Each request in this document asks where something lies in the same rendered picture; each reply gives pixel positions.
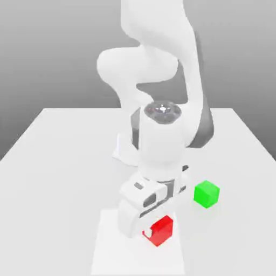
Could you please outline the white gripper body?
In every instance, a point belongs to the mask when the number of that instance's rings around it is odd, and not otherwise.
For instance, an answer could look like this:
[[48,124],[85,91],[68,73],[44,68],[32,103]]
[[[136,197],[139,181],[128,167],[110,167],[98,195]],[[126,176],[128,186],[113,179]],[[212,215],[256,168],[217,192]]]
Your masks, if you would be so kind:
[[133,238],[166,215],[172,214],[180,204],[180,197],[158,199],[156,195],[134,201],[121,196],[118,206],[118,228],[128,238]]

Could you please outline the small red cube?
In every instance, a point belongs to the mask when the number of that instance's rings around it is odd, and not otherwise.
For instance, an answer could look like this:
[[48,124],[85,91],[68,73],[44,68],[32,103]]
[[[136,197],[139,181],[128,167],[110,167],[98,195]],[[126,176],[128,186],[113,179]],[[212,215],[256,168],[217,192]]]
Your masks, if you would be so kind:
[[142,234],[152,244],[158,247],[173,235],[173,223],[173,219],[166,215],[150,227],[152,229],[151,237],[146,237],[144,235],[144,230],[142,231]]

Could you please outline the small green cube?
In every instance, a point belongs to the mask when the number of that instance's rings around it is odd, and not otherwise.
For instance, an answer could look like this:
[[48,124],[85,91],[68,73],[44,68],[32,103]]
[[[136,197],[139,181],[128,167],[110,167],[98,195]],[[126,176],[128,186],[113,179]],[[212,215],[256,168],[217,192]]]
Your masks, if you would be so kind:
[[195,186],[194,201],[208,209],[218,202],[220,188],[209,181]]

